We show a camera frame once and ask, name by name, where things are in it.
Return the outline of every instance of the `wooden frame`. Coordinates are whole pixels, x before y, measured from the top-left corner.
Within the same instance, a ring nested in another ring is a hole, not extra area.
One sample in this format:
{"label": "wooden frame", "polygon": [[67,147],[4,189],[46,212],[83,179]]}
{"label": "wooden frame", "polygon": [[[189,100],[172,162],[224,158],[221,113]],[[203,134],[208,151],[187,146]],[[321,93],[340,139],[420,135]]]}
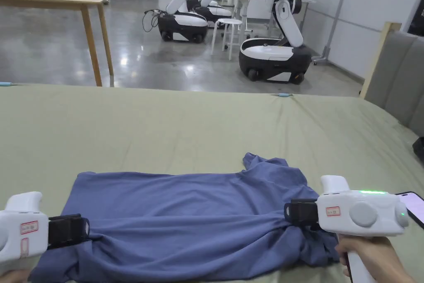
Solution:
{"label": "wooden frame", "polygon": [[398,23],[398,22],[386,22],[384,24],[383,30],[381,31],[381,34],[380,34],[380,41],[378,43],[377,52],[374,56],[374,60],[371,65],[371,70],[368,73],[367,77],[365,78],[364,85],[362,86],[362,90],[359,95],[362,99],[365,99],[365,95],[367,94],[368,87],[371,82],[371,78],[374,74],[375,68],[377,67],[378,59],[380,58],[380,55],[383,50],[384,43],[386,42],[386,38],[388,34],[393,31],[399,31],[401,26],[402,26],[402,23]]}

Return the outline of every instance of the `white stool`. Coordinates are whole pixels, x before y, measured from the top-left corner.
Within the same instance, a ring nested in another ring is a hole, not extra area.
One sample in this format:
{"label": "white stool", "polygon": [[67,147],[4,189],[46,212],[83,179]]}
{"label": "white stool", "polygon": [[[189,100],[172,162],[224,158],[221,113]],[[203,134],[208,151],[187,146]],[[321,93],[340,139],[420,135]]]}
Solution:
{"label": "white stool", "polygon": [[224,51],[224,48],[225,48],[225,40],[226,40],[226,36],[227,36],[227,28],[228,28],[228,25],[231,24],[230,53],[229,53],[229,58],[228,58],[229,60],[231,60],[231,54],[233,53],[234,25],[242,24],[242,21],[241,20],[237,20],[237,19],[222,18],[222,19],[218,19],[215,22],[215,28],[214,28],[214,31],[213,31],[213,38],[212,38],[211,55],[213,54],[213,48],[215,46],[215,39],[216,39],[216,32],[217,32],[218,24],[219,23],[225,24],[224,38],[222,40],[222,50],[223,51]]}

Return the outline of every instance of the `smartphone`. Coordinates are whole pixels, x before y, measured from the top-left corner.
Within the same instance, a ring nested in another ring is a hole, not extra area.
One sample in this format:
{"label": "smartphone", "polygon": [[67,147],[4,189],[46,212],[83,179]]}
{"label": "smartphone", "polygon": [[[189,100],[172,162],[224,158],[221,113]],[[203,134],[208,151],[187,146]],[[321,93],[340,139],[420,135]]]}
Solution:
{"label": "smartphone", "polygon": [[396,194],[406,205],[409,216],[424,229],[424,199],[413,191]]}

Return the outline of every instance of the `blue t-shirt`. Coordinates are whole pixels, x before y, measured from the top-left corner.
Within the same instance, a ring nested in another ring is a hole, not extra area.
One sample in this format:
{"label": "blue t-shirt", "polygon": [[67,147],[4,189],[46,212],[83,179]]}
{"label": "blue t-shirt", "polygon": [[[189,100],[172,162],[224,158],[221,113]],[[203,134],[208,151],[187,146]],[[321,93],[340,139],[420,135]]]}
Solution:
{"label": "blue t-shirt", "polygon": [[225,281],[338,262],[334,235],[284,218],[292,198],[318,197],[302,172],[250,153],[243,162],[232,174],[79,174],[63,214],[88,218],[92,241],[47,251],[31,281]]}

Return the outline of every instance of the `round gray button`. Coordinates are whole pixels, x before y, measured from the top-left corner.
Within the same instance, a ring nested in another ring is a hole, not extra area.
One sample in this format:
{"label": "round gray button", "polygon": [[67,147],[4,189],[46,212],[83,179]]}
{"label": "round gray button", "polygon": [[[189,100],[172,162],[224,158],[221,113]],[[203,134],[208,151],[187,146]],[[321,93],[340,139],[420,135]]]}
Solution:
{"label": "round gray button", "polygon": [[406,228],[409,225],[408,210],[403,202],[398,202],[395,206],[396,220],[401,227]]}
{"label": "round gray button", "polygon": [[353,222],[361,227],[369,228],[377,220],[377,210],[366,201],[356,202],[349,210]]}

